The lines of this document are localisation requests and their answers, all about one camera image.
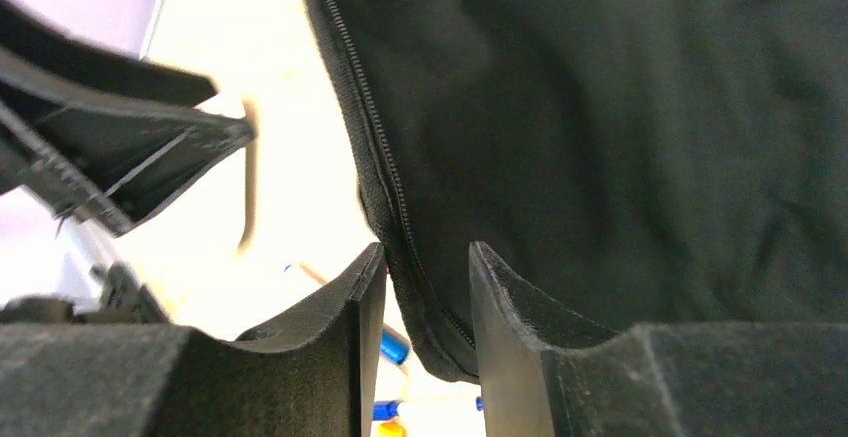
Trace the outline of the black student backpack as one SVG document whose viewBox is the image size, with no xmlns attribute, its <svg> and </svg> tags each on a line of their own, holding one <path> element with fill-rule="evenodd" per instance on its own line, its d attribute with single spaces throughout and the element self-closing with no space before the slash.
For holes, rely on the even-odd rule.
<svg viewBox="0 0 848 437">
<path fill-rule="evenodd" d="M 471 243 L 602 335 L 847 318 L 847 0 L 305 0 L 423 366 Z"/>
</svg>

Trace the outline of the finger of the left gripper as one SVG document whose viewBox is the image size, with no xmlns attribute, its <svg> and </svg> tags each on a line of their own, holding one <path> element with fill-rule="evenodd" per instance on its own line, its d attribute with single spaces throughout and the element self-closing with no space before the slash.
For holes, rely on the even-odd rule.
<svg viewBox="0 0 848 437">
<path fill-rule="evenodd" d="M 124 97 L 194 107 L 217 94 L 205 76 L 67 38 L 10 0 L 1 0 L 1 47 L 66 80 Z"/>
<path fill-rule="evenodd" d="M 97 91 L 1 51 L 1 178 L 116 236 L 255 137 L 243 119 Z"/>
</svg>

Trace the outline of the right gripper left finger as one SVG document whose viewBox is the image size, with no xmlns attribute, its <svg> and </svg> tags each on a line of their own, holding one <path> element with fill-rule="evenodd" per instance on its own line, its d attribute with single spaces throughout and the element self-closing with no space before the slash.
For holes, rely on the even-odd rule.
<svg viewBox="0 0 848 437">
<path fill-rule="evenodd" d="M 366 436 L 385 298 L 373 243 L 335 279 L 223 341 L 165 321 L 120 265 L 101 308 L 1 312 L 5 436 Z"/>
</svg>

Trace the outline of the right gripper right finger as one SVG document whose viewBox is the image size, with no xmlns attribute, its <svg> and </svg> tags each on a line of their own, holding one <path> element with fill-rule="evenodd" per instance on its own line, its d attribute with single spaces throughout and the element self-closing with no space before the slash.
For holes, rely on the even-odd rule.
<svg viewBox="0 0 848 437">
<path fill-rule="evenodd" d="M 568 311 L 469 249 L 490 436 L 843 436 L 843 324 L 638 324 Z"/>
</svg>

